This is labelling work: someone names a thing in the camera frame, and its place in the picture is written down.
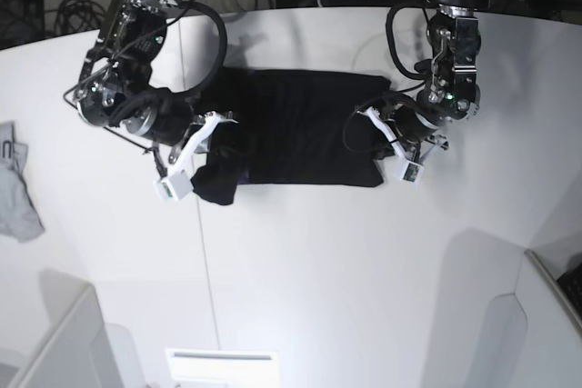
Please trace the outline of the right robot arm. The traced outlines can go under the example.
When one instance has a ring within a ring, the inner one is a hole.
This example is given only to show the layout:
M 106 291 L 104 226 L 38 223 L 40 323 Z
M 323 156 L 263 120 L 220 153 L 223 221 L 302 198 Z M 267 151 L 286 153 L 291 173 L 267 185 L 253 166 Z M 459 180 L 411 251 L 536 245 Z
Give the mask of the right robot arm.
M 218 49 L 206 76 L 174 93 L 150 84 L 152 63 L 161 52 L 171 25 L 168 13 L 194 10 L 216 25 Z M 185 150 L 193 127 L 202 124 L 195 100 L 211 85 L 227 52 L 226 25 L 212 7 L 196 0 L 112 0 L 94 46 L 87 51 L 76 85 L 64 94 L 80 117 L 114 132 L 119 126 L 153 144 L 171 147 L 174 164 Z

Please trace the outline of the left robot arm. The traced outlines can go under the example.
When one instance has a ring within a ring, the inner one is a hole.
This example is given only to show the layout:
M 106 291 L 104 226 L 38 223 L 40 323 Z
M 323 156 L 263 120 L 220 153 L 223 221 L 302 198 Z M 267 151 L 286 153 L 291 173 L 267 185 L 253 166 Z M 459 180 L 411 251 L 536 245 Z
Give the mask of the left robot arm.
M 374 158 L 402 154 L 417 162 L 423 143 L 447 148 L 438 131 L 478 111 L 477 56 L 482 37 L 475 13 L 489 5 L 490 0 L 414 0 L 389 9 L 385 31 L 390 57 L 401 75 L 418 83 L 417 95 L 411 97 L 407 90 L 384 95 L 380 122 L 391 135 L 386 144 L 372 146 L 369 153 Z M 396 50 L 396 16 L 404 9 L 429 6 L 436 9 L 426 22 L 432 55 L 408 70 Z

